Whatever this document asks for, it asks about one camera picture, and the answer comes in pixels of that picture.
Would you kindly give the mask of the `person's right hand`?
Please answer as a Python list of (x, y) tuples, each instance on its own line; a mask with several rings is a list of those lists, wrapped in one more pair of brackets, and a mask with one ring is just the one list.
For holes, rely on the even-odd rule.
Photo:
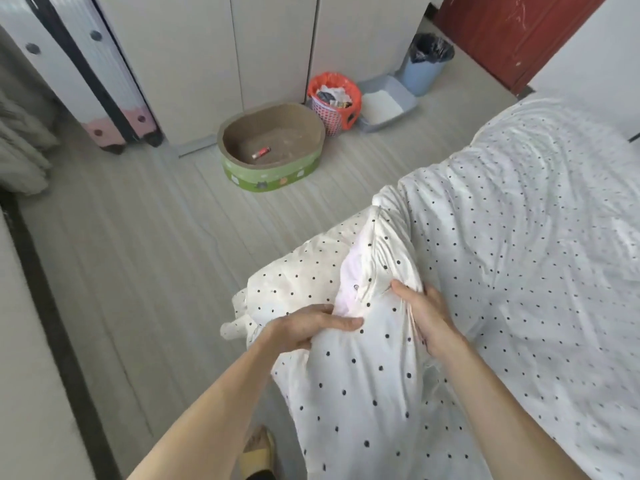
[(458, 361), (468, 354), (468, 342), (453, 324), (443, 295), (429, 283), (423, 288), (425, 304), (408, 306), (428, 353), (443, 364)]

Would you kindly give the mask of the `person's left hand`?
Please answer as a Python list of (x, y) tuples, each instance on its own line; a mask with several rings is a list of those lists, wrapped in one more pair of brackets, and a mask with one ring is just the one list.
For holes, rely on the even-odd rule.
[(260, 336), (274, 345), (279, 353), (310, 349), (312, 339), (324, 331), (320, 329), (320, 316), (343, 317), (333, 314), (331, 304), (309, 305), (270, 321)]

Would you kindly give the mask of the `white polka dot duvet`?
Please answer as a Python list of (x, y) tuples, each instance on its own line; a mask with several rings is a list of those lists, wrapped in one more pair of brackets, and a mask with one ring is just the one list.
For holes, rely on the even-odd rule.
[(447, 160), (254, 273), (221, 327), (247, 346), (313, 303), (363, 317), (271, 376), (298, 480), (491, 480), (396, 278), (455, 326), (597, 480), (640, 480), (640, 154), (580, 106), (531, 96)]

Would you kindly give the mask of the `person's left forearm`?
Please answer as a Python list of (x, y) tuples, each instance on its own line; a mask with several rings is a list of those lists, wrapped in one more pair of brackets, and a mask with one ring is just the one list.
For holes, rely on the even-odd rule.
[(167, 430), (127, 480), (230, 480), (283, 348), (264, 331)]

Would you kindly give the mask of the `person's right forearm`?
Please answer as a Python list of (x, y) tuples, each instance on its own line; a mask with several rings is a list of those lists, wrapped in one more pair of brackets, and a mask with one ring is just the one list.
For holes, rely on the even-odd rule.
[(464, 337), (430, 341), (429, 352), (443, 365), (493, 480), (591, 480)]

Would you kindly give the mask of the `yellow slipper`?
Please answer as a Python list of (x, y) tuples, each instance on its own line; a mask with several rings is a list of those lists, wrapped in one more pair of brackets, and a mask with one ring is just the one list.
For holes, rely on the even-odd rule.
[(266, 426), (256, 428), (248, 437), (238, 467), (243, 480), (277, 480), (276, 444)]

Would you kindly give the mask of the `grey cat litter tray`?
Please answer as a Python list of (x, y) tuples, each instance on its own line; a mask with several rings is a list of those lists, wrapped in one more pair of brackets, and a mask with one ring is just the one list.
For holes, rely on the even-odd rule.
[(362, 109), (357, 126), (363, 133), (376, 132), (418, 106), (418, 99), (393, 75), (380, 75), (357, 83), (362, 94)]

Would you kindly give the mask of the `green oval cat scratcher bed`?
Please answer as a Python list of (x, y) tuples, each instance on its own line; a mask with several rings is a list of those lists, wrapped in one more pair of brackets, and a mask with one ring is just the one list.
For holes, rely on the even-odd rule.
[[(217, 145), (229, 181), (245, 191), (265, 193), (312, 174), (325, 136), (322, 120), (305, 105), (268, 104), (224, 122)], [(252, 160), (252, 154), (265, 146), (271, 151)]]

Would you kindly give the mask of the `pink basket with orange bag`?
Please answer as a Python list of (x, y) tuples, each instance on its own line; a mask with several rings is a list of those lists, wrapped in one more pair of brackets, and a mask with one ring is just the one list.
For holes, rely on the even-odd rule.
[(356, 83), (338, 72), (312, 77), (307, 87), (310, 108), (322, 120), (327, 136), (350, 130), (362, 110), (362, 93)]

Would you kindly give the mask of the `blue bin with black bag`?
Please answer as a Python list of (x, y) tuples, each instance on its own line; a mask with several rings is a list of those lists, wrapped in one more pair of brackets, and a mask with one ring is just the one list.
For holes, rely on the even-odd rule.
[(432, 32), (416, 34), (397, 78), (413, 96), (424, 96), (455, 56), (454, 45)]

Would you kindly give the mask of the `white wardrobe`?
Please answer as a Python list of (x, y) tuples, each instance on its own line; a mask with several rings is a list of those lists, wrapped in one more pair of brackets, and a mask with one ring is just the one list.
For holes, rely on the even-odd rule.
[(431, 0), (97, 0), (174, 152), (308, 81), (361, 82), (400, 67)]

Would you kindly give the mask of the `red wooden door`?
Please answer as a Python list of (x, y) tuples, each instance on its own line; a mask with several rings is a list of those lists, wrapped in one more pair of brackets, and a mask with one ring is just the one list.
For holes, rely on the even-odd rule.
[(606, 0), (443, 0), (433, 23), (512, 94)]

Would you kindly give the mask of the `white folding ladder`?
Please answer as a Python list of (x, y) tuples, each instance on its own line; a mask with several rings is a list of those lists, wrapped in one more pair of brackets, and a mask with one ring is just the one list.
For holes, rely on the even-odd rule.
[(97, 0), (0, 0), (0, 28), (100, 149), (163, 144)]

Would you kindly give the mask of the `grey curtain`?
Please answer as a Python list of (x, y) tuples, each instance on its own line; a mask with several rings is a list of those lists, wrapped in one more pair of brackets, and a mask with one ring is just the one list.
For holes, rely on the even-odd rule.
[(23, 195), (48, 187), (46, 153), (61, 105), (9, 33), (0, 26), (0, 188)]

